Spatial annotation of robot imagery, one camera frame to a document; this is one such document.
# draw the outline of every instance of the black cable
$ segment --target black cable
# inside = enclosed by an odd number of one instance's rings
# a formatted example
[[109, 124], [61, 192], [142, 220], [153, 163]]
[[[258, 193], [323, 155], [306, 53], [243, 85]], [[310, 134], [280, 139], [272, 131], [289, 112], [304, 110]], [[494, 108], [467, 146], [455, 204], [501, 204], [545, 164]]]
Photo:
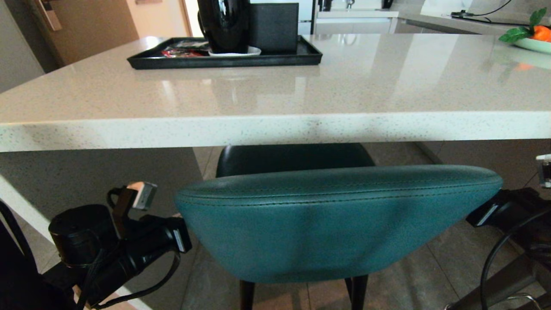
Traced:
[[505, 4], [503, 4], [503, 5], [501, 6], [501, 7], [499, 7], [499, 8], [497, 8], [497, 9], [495, 9], [495, 10], [491, 11], [490, 13], [484, 13], [484, 14], [473, 14], [472, 16], [484, 16], [484, 15], [490, 15], [490, 14], [492, 14], [492, 13], [495, 13], [495, 12], [497, 12], [497, 11], [499, 11], [499, 10], [503, 9], [503, 8], [504, 8], [504, 7], [505, 7], [505, 6], [507, 5], [507, 4], [509, 4], [509, 2], [511, 2], [511, 1], [512, 1], [512, 0], [509, 0], [509, 1], [507, 1], [507, 2], [506, 2]]
[[25, 235], [21, 231], [19, 224], [17, 224], [17, 220], [13, 216], [13, 213], [10, 211], [8, 205], [6, 205], [6, 203], [2, 200], [0, 200], [0, 213], [6, 219], [6, 223], [8, 224], [9, 229], [12, 231], [15, 240], [19, 244], [21, 252], [23, 252], [23, 256], [25, 256], [25, 259], [27, 259], [29, 266], [33, 269], [35, 273], [38, 273], [38, 268], [36, 267], [36, 262], [33, 256], [33, 251], [31, 251], [31, 247], [29, 246]]
[[90, 284], [96, 278], [101, 262], [104, 258], [105, 249], [100, 249], [98, 255], [94, 259], [94, 262], [91, 264], [88, 272], [86, 273], [86, 278], [84, 280], [84, 285], [80, 291], [80, 297], [78, 298], [77, 310], [83, 310], [88, 299], [88, 291], [90, 289]]
[[503, 235], [501, 239], [499, 239], [499, 241], [495, 244], [494, 248], [490, 251], [490, 254], [488, 254], [488, 257], [486, 258], [486, 262], [484, 263], [484, 268], [482, 269], [482, 276], [480, 277], [480, 303], [482, 305], [482, 310], [488, 310], [488, 301], [486, 299], [485, 284], [486, 284], [486, 279], [488, 278], [488, 272], [490, 270], [491, 262], [494, 260], [499, 249], [501, 249], [501, 247], [505, 244], [505, 242], [507, 242], [507, 240], [509, 240], [509, 238], [511, 238], [511, 236], [515, 234], [516, 231], [524, 227], [524, 225], [532, 222], [533, 220], [541, 216], [546, 215], [549, 212], [551, 212], [551, 207], [513, 226], [510, 230], [507, 231], [505, 235]]
[[169, 272], [165, 275], [165, 277], [161, 281], [159, 281], [159, 283], [157, 283], [154, 286], [152, 286], [150, 288], [147, 288], [143, 291], [132, 293], [132, 294], [126, 295], [126, 296], [121, 296], [121, 297], [115, 298], [113, 300], [110, 300], [110, 301], [108, 301], [104, 304], [98, 304], [94, 308], [97, 309], [97, 310], [105, 309], [107, 307], [113, 306], [114, 304], [124, 302], [124, 301], [129, 301], [129, 300], [134, 299], [134, 298], [140, 298], [140, 297], [143, 297], [147, 294], [153, 293], [154, 291], [158, 290], [161, 286], [163, 286], [168, 280], [170, 280], [170, 278], [176, 272], [176, 269], [178, 269], [179, 265], [180, 265], [180, 252], [174, 250], [174, 260], [172, 260], [172, 266], [170, 266]]

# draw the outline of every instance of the black kettle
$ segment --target black kettle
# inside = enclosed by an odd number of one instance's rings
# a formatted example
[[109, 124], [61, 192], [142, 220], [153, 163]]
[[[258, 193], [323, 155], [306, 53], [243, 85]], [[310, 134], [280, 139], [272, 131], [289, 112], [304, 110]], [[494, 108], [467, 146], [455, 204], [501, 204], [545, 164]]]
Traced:
[[394, 0], [382, 0], [382, 8], [390, 9], [390, 6], [392, 5], [392, 1]]

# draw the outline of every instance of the speckled quartz countertop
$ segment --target speckled quartz countertop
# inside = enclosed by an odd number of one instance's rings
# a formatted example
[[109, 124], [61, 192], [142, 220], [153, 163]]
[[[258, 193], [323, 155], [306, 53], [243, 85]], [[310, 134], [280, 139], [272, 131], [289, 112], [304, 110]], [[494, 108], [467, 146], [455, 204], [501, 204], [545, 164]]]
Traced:
[[487, 24], [451, 18], [448, 14], [419, 14], [410, 12], [400, 12], [400, 18], [415, 21], [427, 25], [446, 27], [449, 29], [464, 31], [471, 34], [502, 35], [507, 30], [514, 28], [512, 25]]
[[139, 71], [145, 38], [0, 94], [0, 152], [551, 137], [551, 55], [485, 35], [310, 38], [319, 66]]

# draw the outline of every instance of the orange fruit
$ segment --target orange fruit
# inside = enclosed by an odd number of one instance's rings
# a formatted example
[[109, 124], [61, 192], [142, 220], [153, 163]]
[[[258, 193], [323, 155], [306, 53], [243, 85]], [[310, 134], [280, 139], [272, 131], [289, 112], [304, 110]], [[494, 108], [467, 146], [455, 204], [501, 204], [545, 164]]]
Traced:
[[539, 41], [551, 41], [551, 29], [546, 26], [535, 26], [534, 35], [530, 38]]

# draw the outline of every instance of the white plate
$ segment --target white plate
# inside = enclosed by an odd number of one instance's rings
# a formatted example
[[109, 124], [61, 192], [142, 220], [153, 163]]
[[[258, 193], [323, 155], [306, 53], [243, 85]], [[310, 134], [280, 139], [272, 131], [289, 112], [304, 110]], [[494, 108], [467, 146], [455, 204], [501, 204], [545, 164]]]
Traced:
[[539, 41], [534, 39], [521, 39], [514, 43], [527, 50], [551, 54], [551, 42]]
[[210, 50], [208, 51], [208, 54], [213, 56], [213, 57], [243, 57], [243, 56], [257, 56], [257, 55], [260, 55], [262, 51], [257, 48], [257, 47], [254, 47], [254, 46], [249, 46], [249, 50], [247, 51], [246, 54], [239, 54], [239, 53], [223, 53], [223, 54], [215, 54], [213, 52], [211, 52]]

